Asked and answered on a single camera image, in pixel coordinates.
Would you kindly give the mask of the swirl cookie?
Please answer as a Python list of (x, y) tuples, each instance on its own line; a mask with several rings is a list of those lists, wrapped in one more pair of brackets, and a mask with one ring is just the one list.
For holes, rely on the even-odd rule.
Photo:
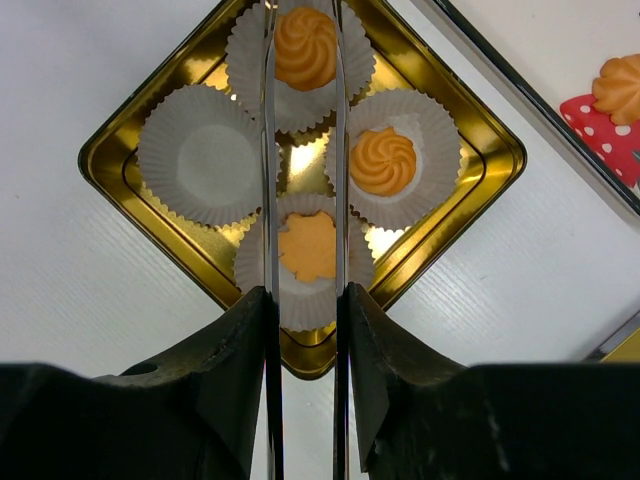
[(337, 39), (333, 20), (308, 6), (278, 16), (274, 33), (275, 77), (297, 91), (335, 79)]

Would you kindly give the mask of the flower cookie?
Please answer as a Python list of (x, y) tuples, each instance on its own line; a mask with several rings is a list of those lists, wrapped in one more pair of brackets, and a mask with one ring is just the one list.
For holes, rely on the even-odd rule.
[(326, 212), (289, 214), (278, 243), (280, 262), (297, 281), (336, 277), (336, 227)]

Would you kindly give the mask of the front right paper cup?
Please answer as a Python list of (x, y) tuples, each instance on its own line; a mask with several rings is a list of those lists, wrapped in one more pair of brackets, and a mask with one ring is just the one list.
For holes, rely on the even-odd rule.
[[(278, 233), (284, 229), (291, 213), (312, 215), (320, 210), (329, 214), (335, 225), (335, 199), (320, 194), (301, 193), (278, 199)], [(279, 259), (280, 323), (292, 331), (324, 328), (335, 321), (335, 279), (313, 283), (297, 281)], [(236, 284), (242, 293), (263, 285), (263, 240), (259, 218), (239, 244), (233, 265)], [(349, 220), (349, 281), (369, 287), (374, 278), (374, 260), (360, 223)]]

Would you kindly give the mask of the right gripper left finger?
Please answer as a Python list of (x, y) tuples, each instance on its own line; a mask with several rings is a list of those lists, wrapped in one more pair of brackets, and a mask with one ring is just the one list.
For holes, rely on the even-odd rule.
[(246, 479), (264, 365), (256, 287), (219, 319), (120, 375), (1, 368), (5, 479)]

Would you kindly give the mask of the back left paper cup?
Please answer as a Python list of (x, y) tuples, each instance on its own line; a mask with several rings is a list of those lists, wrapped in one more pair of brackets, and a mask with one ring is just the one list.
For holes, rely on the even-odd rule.
[[(256, 3), (236, 19), (226, 46), (227, 75), (237, 99), (260, 114), (265, 8)], [(360, 19), (342, 5), (345, 80), (350, 98), (375, 71), (374, 51)], [(336, 108), (336, 27), (329, 1), (280, 1), (274, 32), (276, 129), (303, 132)]]

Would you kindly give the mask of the metal serving tongs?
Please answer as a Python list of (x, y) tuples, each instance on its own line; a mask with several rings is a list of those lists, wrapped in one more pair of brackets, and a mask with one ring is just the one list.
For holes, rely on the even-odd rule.
[[(284, 446), (282, 416), (282, 379), (280, 352), (279, 311), (279, 260), (278, 222), (276, 204), (276, 141), (275, 141), (275, 42), (274, 32), (278, 14), (276, 1), (265, 2), (263, 13), (263, 52), (260, 78), (260, 125), (262, 145), (262, 238), (263, 278), (266, 291), (264, 310), (266, 313), (266, 395), (268, 422), (268, 477), (284, 477)], [(336, 356), (333, 409), (333, 477), (349, 477), (349, 360), (348, 328), (344, 306), (348, 283), (348, 186), (346, 153), (337, 152), (338, 169), (336, 187)]]

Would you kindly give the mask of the back right paper cup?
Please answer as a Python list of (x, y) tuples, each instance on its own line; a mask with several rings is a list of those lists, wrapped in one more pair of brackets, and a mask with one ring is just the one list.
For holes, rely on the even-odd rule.
[(415, 90), (361, 100), (349, 113), (349, 202), (385, 230), (418, 223), (456, 190), (461, 139), (450, 112)]

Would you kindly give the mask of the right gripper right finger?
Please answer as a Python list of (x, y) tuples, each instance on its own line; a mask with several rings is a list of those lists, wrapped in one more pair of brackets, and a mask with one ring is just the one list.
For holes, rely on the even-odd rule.
[(361, 469), (372, 479), (635, 479), (633, 363), (463, 366), (349, 287)]

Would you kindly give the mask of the gold square cookie tin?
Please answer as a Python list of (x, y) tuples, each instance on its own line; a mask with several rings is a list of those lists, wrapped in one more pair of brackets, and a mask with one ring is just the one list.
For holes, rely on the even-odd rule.
[(393, 304), (521, 173), (525, 150), (386, 1), (224, 1), (85, 144), (86, 178), (225, 308), (263, 281), (268, 169), (280, 348), (336, 356), (336, 108), (349, 276)]

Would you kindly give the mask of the front left paper cup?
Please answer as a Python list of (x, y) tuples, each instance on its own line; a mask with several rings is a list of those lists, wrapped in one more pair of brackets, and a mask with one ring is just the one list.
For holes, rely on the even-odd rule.
[(231, 225), (262, 206), (260, 128), (213, 87), (165, 97), (142, 127), (137, 156), (147, 188), (190, 221)]

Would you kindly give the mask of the paper cup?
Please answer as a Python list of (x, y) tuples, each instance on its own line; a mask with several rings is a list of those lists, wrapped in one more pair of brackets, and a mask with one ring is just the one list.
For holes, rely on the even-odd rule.
[[(237, 99), (260, 114), (265, 8), (256, 3), (236, 19), (226, 46), (227, 75)], [(374, 51), (360, 19), (342, 5), (345, 80), (350, 98), (375, 71)], [(276, 129), (303, 132), (336, 108), (336, 27), (329, 1), (280, 1), (274, 32)]]
[(231, 225), (262, 206), (260, 128), (213, 87), (165, 97), (142, 127), (137, 156), (147, 188), (190, 221)]
[(418, 223), (456, 190), (461, 139), (450, 112), (415, 90), (361, 100), (349, 113), (349, 202), (385, 230)]
[[(278, 199), (278, 233), (284, 229), (291, 213), (312, 215), (320, 210), (329, 214), (335, 225), (335, 199), (320, 194), (301, 193)], [(324, 328), (335, 321), (335, 279), (313, 283), (297, 281), (279, 259), (280, 323), (292, 331)], [(239, 244), (233, 265), (236, 284), (242, 293), (263, 285), (263, 240), (259, 218)], [(369, 287), (374, 278), (374, 260), (360, 223), (349, 220), (349, 281)]]

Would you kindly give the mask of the gold tin lid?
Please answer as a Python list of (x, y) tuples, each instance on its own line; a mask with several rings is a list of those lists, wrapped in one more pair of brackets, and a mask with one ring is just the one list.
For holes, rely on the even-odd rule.
[(640, 314), (636, 313), (585, 357), (587, 362), (638, 363)]

